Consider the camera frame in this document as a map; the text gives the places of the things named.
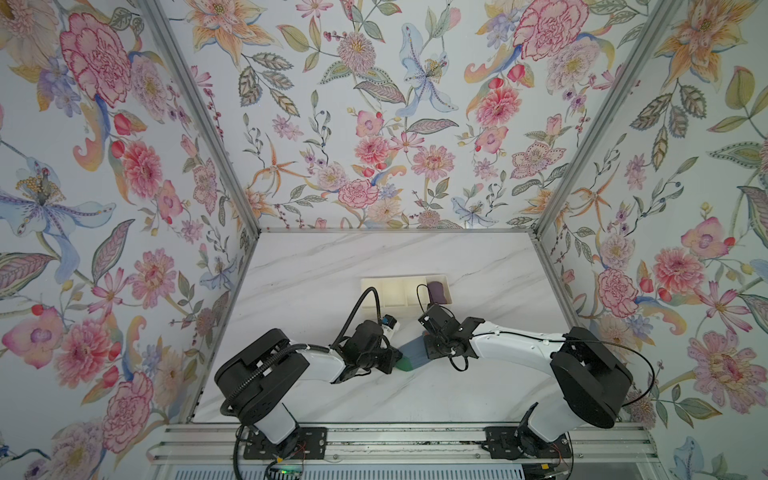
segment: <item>marble tabletop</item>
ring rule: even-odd
[[[535,332],[568,329],[524,233],[265,233],[212,372],[274,327],[295,342],[332,342],[360,295],[361,278],[426,274],[448,277],[459,321],[476,316]],[[416,318],[398,318],[393,345],[421,334]],[[349,331],[364,319],[359,312]],[[520,419],[557,391],[554,379],[524,366],[470,360],[469,371],[456,372],[438,359],[339,385],[298,382],[283,401],[300,422],[500,422]],[[219,414],[222,401],[211,374],[194,421],[236,421]]]

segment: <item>floral wallpaper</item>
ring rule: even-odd
[[[530,227],[654,3],[162,5],[211,73],[253,212],[282,230]]]
[[[768,475],[768,5],[690,0],[545,234],[678,480]]]
[[[143,478],[254,238],[133,0],[0,0],[0,85],[0,477]]]

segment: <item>black cable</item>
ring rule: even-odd
[[[645,362],[648,364],[648,368],[650,368],[650,385],[648,386],[648,389],[643,392],[643,395],[637,397],[636,399],[632,400],[631,402],[624,403],[621,407],[624,408],[625,406],[632,405],[635,402],[639,402],[642,398],[644,398],[646,395],[650,393],[654,385],[656,385],[656,370],[654,370],[653,364],[650,362],[649,359],[645,357],[642,353],[638,352],[635,349],[632,349],[628,346],[621,345],[620,343],[613,343],[613,342],[606,342],[604,340],[581,340],[581,339],[565,339],[565,340],[552,340],[552,339],[542,339],[540,337],[531,336],[531,335],[525,335],[524,333],[517,333],[517,332],[505,332],[505,331],[499,331],[499,333],[507,333],[508,335],[517,335],[517,336],[523,336],[527,339],[533,339],[537,340],[539,342],[543,342],[544,340],[547,340],[551,343],[603,343],[604,345],[612,345],[617,346],[622,349],[629,350],[630,352],[636,353],[645,360]],[[477,335],[473,335],[470,337],[470,339],[475,338],[476,336],[484,336],[484,335],[495,335],[496,332],[486,332],[486,333],[478,333]]]

